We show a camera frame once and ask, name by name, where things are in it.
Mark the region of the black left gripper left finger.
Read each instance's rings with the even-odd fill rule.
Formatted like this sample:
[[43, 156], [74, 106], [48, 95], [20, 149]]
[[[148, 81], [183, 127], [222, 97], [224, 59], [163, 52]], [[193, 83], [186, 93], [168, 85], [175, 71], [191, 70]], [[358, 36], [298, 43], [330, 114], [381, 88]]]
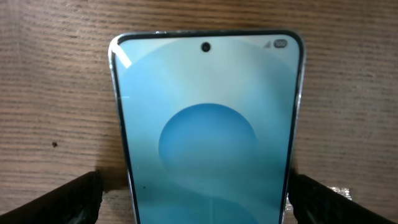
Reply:
[[61, 187], [1, 215], [1, 223], [96, 223], [104, 183], [98, 171], [88, 172]]

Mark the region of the blue Samsung Galaxy phone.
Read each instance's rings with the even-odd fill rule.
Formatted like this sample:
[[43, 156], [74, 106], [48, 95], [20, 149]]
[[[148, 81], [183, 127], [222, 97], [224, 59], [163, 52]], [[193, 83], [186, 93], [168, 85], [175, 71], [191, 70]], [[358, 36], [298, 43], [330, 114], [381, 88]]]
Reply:
[[136, 223], [282, 223], [305, 70], [282, 29], [129, 32], [108, 49]]

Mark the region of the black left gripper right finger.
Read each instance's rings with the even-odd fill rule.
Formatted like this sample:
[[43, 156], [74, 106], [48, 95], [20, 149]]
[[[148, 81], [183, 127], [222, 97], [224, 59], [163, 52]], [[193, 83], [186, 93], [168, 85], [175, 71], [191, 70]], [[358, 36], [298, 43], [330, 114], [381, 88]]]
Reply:
[[289, 202], [298, 224], [395, 224], [310, 177], [289, 177]]

